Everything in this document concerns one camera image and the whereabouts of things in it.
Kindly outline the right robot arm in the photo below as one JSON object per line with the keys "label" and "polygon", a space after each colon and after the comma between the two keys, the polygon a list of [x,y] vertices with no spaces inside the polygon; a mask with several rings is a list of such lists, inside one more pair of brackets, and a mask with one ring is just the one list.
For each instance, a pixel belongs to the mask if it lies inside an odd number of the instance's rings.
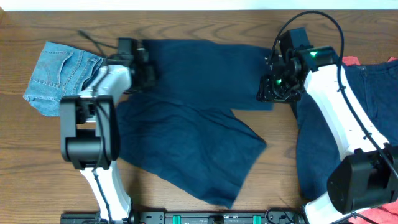
{"label": "right robot arm", "polygon": [[338,147],[327,190],[307,203],[298,223],[339,223],[397,200],[397,148],[377,130],[355,97],[333,47],[314,47],[303,28],[281,30],[267,58],[257,99],[293,103],[309,94]]}

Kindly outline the light blue denim shorts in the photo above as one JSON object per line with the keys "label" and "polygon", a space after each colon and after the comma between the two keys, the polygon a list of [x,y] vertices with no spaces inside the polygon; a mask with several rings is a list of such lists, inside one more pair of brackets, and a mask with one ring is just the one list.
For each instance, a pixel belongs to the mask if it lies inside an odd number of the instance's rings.
{"label": "light blue denim shorts", "polygon": [[58,116],[60,100],[86,88],[102,65],[103,58],[93,53],[46,42],[23,98],[41,115]]}

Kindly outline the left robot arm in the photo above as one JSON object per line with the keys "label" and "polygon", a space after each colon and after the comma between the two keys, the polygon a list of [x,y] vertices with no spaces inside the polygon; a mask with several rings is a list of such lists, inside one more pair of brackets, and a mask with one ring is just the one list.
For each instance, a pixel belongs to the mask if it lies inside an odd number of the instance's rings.
{"label": "left robot arm", "polygon": [[62,157],[88,181],[99,205],[96,213],[64,213],[60,223],[139,223],[119,173],[115,104],[124,94],[154,85],[157,77],[138,40],[121,37],[116,49],[104,56],[86,88],[60,100]]}

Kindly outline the navy blue shorts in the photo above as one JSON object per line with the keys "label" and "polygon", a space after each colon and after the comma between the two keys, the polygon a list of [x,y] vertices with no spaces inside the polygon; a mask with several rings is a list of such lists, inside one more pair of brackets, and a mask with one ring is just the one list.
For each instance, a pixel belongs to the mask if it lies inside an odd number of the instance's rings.
{"label": "navy blue shorts", "polygon": [[266,142],[233,110],[271,110],[256,95],[267,48],[144,40],[158,81],[118,104],[123,160],[197,199],[232,207]]}

